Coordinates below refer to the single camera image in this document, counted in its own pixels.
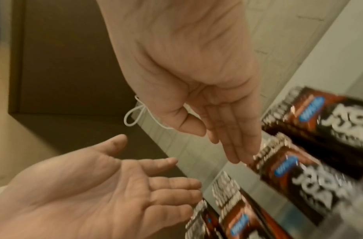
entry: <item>pinky finger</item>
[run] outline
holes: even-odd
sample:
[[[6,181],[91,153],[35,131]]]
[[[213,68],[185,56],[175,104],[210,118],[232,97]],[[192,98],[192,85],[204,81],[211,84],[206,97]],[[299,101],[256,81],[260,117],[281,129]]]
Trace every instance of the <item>pinky finger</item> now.
[[[163,228],[185,222],[192,215],[193,209],[190,205],[150,206],[144,213],[141,234],[148,237]]]

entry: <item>open palm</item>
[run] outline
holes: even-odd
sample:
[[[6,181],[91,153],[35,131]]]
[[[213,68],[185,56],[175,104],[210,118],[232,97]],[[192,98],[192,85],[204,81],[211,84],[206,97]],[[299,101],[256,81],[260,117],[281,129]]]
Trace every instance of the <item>open palm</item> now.
[[[122,72],[149,110],[181,132],[208,130],[231,162],[250,163],[261,142],[259,70],[242,0],[98,3]]]
[[[177,160],[113,158],[119,135],[38,163],[0,195],[0,238],[142,239],[188,220],[201,183],[149,177]]]

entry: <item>brand logo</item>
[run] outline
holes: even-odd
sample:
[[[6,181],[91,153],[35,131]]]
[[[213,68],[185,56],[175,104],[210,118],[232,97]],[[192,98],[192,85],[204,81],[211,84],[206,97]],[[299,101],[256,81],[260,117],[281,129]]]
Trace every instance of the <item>brand logo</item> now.
[[[299,120],[307,122],[324,104],[324,97],[315,97],[299,115]]]
[[[282,177],[289,169],[291,169],[298,162],[298,157],[294,155],[286,156],[286,159],[276,168],[275,176]]]
[[[239,220],[232,226],[230,232],[231,235],[236,236],[238,235],[243,228],[247,225],[249,221],[248,215],[247,214],[242,214],[241,217],[239,218]]]

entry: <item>person's left hand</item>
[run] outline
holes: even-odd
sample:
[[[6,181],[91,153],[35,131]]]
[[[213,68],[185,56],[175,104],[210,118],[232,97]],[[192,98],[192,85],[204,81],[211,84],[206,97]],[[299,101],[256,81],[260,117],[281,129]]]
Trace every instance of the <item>person's left hand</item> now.
[[[0,195],[0,239],[142,239],[188,220],[200,181],[149,177],[177,160],[114,158],[126,142],[119,135],[18,174]]]

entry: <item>white string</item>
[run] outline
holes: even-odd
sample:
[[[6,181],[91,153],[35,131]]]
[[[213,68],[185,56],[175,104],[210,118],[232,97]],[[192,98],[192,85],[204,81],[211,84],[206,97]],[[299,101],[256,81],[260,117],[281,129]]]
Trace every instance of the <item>white string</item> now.
[[[135,96],[135,99],[139,102],[139,103],[141,103],[141,105],[139,105],[139,106],[136,106],[136,107],[134,107],[134,108],[132,108],[131,110],[129,110],[127,113],[126,113],[126,115],[125,115],[125,117],[123,118],[123,123],[126,125],[126,126],[128,126],[128,127],[132,127],[132,126],[134,126],[134,125],[136,125],[137,123],[138,123],[138,121],[139,121],[139,119],[141,118],[141,116],[142,116],[142,114],[147,110],[148,112],[149,112],[149,114],[151,115],[151,117],[155,120],[155,122],[158,124],[158,125],[160,125],[162,128],[165,128],[166,130],[173,130],[173,128],[171,128],[171,127],[167,127],[167,126],[164,126],[164,125],[162,125],[154,116],[153,116],[153,114],[151,114],[151,112],[149,111],[149,109],[146,107],[146,105],[142,102],[142,101],[140,101],[140,99],[137,97],[137,96]],[[138,115],[138,117],[134,120],[134,122],[133,123],[131,123],[131,124],[129,124],[128,122],[127,122],[127,118],[134,112],[134,111],[136,111],[136,110],[141,110],[141,112],[139,113],[139,115]]]

